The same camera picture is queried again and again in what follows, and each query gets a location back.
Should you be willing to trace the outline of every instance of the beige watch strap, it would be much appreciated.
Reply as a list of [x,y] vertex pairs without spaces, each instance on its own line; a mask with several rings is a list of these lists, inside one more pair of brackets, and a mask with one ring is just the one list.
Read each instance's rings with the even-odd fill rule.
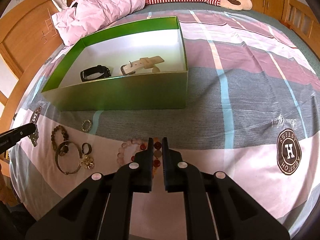
[[155,57],[142,57],[140,60],[136,60],[134,62],[131,62],[125,66],[123,66],[123,70],[126,74],[129,74],[133,71],[136,71],[140,68],[153,68],[155,67],[155,64],[162,63],[164,60],[160,56]]

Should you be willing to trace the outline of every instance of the wooden bed frame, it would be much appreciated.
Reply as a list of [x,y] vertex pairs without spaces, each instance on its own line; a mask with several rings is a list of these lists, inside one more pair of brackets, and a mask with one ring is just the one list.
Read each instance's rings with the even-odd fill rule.
[[[51,0],[25,0],[0,19],[0,55],[18,82],[7,98],[0,92],[5,106],[0,118],[0,133],[10,129],[17,107],[28,85],[62,44],[51,15],[58,12]],[[311,9],[297,0],[285,0],[282,20],[320,57],[320,24]],[[9,174],[9,164],[0,159],[2,173]]]

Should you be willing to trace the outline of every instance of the black ring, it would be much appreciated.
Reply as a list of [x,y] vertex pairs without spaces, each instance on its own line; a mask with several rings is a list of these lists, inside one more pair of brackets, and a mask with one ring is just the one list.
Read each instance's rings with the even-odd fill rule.
[[[84,146],[85,146],[85,145],[87,145],[88,148],[89,148],[89,150],[88,150],[87,153],[84,153]],[[88,155],[88,154],[90,154],[91,152],[92,152],[92,147],[91,147],[91,145],[90,145],[89,143],[84,143],[84,144],[82,145],[82,154]]]

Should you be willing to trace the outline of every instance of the gold bangle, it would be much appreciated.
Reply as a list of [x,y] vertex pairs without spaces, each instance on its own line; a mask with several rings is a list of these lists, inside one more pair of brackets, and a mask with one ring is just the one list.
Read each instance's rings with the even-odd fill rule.
[[[59,166],[59,163],[58,163],[58,156],[59,156],[59,153],[60,153],[60,150],[63,146],[67,145],[67,144],[74,144],[76,147],[77,147],[77,150],[79,152],[79,165],[77,167],[77,169],[73,172],[67,172],[67,171],[63,171],[60,166]],[[81,150],[79,149],[78,145],[76,145],[74,142],[71,142],[71,141],[63,141],[62,143],[59,144],[59,146],[57,147],[57,150],[56,150],[56,155],[55,155],[55,161],[56,161],[56,165],[57,165],[57,168],[59,169],[59,171],[61,171],[63,174],[65,175],[69,175],[69,174],[75,174],[79,171],[79,169],[81,168],[81,165],[82,165],[82,152]]]

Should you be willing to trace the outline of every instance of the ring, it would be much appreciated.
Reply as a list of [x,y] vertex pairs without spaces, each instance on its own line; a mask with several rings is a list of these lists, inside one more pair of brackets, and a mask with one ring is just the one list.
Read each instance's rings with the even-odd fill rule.
[[81,129],[84,132],[89,132],[92,128],[92,122],[90,120],[85,120],[83,121],[82,125],[81,125]]
[[[87,152],[87,153],[84,153],[84,146],[85,146],[85,145],[88,146],[88,152]],[[82,145],[82,154],[88,155],[88,154],[90,154],[91,152],[92,152],[92,147],[91,147],[91,145],[90,145],[89,143],[84,143],[84,144]]]
[[[60,150],[63,146],[67,145],[67,144],[74,144],[77,149],[78,149],[78,152],[79,152],[79,165],[77,167],[77,169],[73,172],[67,172],[67,171],[63,171],[60,166],[59,166],[59,163],[58,163],[58,156],[59,156],[59,153],[60,153]],[[80,151],[80,149],[78,148],[78,145],[76,145],[74,142],[71,142],[71,141],[63,141],[61,144],[59,144],[59,146],[57,147],[57,150],[56,150],[56,155],[55,155],[55,161],[56,161],[56,165],[57,165],[57,168],[59,169],[59,171],[61,171],[63,174],[65,175],[69,175],[69,174],[74,174],[74,173],[77,173],[79,171],[79,169],[81,168],[81,160],[82,160],[82,152]]]

